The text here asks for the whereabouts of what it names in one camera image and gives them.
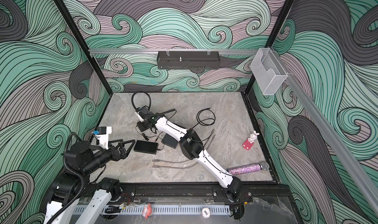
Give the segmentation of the small black power adapter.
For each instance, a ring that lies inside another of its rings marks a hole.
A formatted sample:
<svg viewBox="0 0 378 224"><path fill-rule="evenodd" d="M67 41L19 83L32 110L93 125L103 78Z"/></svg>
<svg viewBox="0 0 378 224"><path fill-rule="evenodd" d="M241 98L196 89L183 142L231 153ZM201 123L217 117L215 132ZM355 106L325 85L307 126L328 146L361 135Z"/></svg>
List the small black power adapter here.
<svg viewBox="0 0 378 224"><path fill-rule="evenodd" d="M162 151L165 147L164 142L162 141L162 132L153 136L148 136L145 133L141 132L139 128L135 127L136 132L141 135L146 141L157 143L157 151Z"/></svg>

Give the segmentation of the small black ribbed switch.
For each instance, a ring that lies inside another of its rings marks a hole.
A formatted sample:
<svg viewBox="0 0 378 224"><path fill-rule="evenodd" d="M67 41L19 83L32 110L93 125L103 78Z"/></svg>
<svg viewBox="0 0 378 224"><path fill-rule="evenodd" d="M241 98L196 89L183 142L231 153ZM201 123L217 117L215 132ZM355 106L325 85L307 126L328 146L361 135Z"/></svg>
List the small black ribbed switch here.
<svg viewBox="0 0 378 224"><path fill-rule="evenodd" d="M153 154L155 155L158 151L158 143L149 142L143 140L137 140L133 149L135 152Z"/></svg>

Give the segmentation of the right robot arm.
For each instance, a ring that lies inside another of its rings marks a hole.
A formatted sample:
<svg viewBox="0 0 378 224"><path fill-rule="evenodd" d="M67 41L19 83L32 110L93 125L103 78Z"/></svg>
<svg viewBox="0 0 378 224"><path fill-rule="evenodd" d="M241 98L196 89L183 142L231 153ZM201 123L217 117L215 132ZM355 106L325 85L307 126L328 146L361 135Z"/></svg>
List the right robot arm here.
<svg viewBox="0 0 378 224"><path fill-rule="evenodd" d="M138 93L144 93L149 98L147 106L137 107L134 103L134 97ZM176 141L178 141L182 153L189 160L196 160L197 163L205 167L219 182L221 187L225 188L227 198L232 202L239 201L243 183L242 181L226 171L219 165L208 153L194 128L186 129L171 122L166 114L175 112L171 109L165 112L154 113L151 111L151 97L144 91L137 91L132 94L132 106L139 119L137 127L141 132L151 130L152 132L161 131Z"/></svg>

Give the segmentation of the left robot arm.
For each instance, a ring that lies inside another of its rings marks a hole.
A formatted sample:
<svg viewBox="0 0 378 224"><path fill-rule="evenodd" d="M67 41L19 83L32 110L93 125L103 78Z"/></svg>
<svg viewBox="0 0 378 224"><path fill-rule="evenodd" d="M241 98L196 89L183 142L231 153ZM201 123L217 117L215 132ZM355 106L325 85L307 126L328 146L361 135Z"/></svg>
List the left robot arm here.
<svg viewBox="0 0 378 224"><path fill-rule="evenodd" d="M111 141L105 149L82 140L76 133L69 134L63 151L63 172L58 175L46 194L46 224L68 224L87 187L95 186L95 192L83 211L78 224L93 224L99 216L114 219L125 208L123 205L108 205L123 195L120 181L105 177L100 182L91 181L90 175L105 168L110 161L126 159L135 140Z"/></svg>

